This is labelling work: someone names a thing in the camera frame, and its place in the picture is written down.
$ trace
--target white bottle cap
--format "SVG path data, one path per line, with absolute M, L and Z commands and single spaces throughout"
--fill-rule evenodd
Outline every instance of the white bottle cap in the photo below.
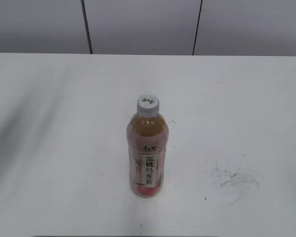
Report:
M 150 117 L 159 113 L 159 100 L 154 95 L 140 96 L 137 103 L 138 115 Z

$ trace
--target bottle label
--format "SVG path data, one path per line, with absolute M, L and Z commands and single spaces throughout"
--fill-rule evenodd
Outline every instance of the bottle label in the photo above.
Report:
M 157 181 L 157 157 L 155 154 L 141 155 L 142 184 L 148 188 L 155 188 Z

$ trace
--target brand logo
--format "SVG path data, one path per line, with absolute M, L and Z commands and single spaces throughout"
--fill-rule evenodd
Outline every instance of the brand logo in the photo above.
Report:
M 147 145 L 145 145 L 142 149 L 143 149 L 145 152 L 146 152 L 146 151 L 150 152 L 150 151 L 155 151 L 155 150 L 157 149 L 157 146 L 155 145 L 155 146 L 152 146 L 152 147 L 149 148 Z

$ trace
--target white table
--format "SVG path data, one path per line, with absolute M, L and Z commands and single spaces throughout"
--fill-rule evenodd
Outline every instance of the white table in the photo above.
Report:
M 162 191 L 128 186 L 142 94 Z M 296 57 L 0 54 L 0 237 L 296 237 Z

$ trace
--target peach oolong tea bottle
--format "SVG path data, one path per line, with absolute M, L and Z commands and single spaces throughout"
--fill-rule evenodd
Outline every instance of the peach oolong tea bottle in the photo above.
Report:
M 163 184 L 163 168 L 169 128 L 159 114 L 159 100 L 143 95 L 137 102 L 137 113 L 127 127 L 130 187 L 144 198 L 155 196 Z

